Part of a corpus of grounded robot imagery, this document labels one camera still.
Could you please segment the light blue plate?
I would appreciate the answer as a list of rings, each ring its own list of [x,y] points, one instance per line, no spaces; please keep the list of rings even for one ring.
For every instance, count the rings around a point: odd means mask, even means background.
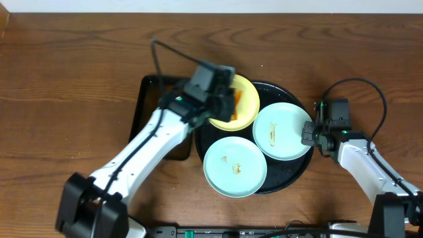
[[[298,159],[311,148],[301,143],[303,126],[310,121],[310,115],[297,105],[288,102],[270,104],[254,120],[254,142],[265,155],[273,159]]]
[[[209,185],[230,198],[244,198],[258,191],[267,175],[263,152],[248,139],[230,136],[214,142],[203,160]]]

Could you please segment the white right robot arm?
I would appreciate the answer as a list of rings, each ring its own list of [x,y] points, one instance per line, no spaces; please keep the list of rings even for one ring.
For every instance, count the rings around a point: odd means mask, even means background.
[[[422,191],[406,181],[384,160],[363,132],[346,120],[306,122],[304,145],[327,152],[346,169],[373,204],[367,232],[380,237],[422,236]]]

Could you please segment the green and yellow sponge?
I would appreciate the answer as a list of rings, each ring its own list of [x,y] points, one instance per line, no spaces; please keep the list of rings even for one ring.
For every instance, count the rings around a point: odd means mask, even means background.
[[[240,89],[236,89],[234,93],[234,112],[231,116],[231,120],[237,120],[238,119],[238,112],[237,112],[237,105],[242,97],[243,91]]]

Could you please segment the yellow plate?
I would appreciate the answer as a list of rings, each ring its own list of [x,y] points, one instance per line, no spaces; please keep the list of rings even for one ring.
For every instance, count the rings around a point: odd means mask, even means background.
[[[235,75],[232,87],[243,91],[242,97],[237,105],[238,119],[230,122],[222,122],[216,119],[209,119],[211,125],[216,128],[234,132],[249,126],[256,118],[260,109],[260,98],[255,86],[247,78]]]

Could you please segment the light blue plate front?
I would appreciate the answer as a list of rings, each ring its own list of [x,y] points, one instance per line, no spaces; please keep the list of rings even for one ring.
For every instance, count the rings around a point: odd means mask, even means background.
[[[230,198],[244,198],[258,191],[267,175],[263,152],[248,139],[230,136],[214,142],[203,160],[209,185]]]

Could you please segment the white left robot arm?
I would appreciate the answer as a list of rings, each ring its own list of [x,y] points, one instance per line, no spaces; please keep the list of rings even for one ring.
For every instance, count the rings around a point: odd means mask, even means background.
[[[230,121],[235,91],[168,92],[145,127],[111,161],[85,178],[71,175],[63,186],[55,229],[66,237],[145,237],[128,214],[141,184],[163,157],[209,118]]]

